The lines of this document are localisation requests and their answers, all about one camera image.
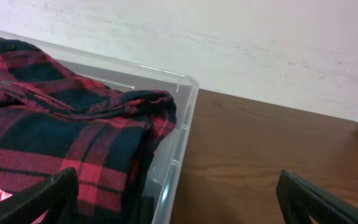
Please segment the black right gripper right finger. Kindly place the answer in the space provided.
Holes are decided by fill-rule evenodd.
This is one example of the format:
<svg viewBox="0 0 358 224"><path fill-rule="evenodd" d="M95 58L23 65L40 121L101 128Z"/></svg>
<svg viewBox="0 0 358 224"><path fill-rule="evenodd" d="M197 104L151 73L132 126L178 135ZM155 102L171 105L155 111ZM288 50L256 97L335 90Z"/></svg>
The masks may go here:
<svg viewBox="0 0 358 224"><path fill-rule="evenodd" d="M276 194L286 224L358 224L358 208L303 179L282 170Z"/></svg>

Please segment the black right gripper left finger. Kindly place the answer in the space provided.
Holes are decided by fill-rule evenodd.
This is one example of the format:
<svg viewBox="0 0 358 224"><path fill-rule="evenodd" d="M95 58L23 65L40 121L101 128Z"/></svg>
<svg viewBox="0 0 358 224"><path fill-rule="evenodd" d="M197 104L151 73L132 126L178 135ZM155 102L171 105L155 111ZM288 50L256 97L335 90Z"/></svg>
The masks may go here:
<svg viewBox="0 0 358 224"><path fill-rule="evenodd" d="M75 168L66 168L0 202L0 224L71 223L79 192Z"/></svg>

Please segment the red plaid shirt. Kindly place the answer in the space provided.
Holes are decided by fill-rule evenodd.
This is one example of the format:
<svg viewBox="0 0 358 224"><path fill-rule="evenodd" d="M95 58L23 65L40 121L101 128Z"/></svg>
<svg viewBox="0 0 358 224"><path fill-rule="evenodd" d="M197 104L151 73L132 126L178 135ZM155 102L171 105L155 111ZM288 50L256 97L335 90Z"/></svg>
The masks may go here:
<svg viewBox="0 0 358 224"><path fill-rule="evenodd" d="M75 223L132 221L176 110L167 91L115 90L0 37L0 189L17 193L73 167Z"/></svg>

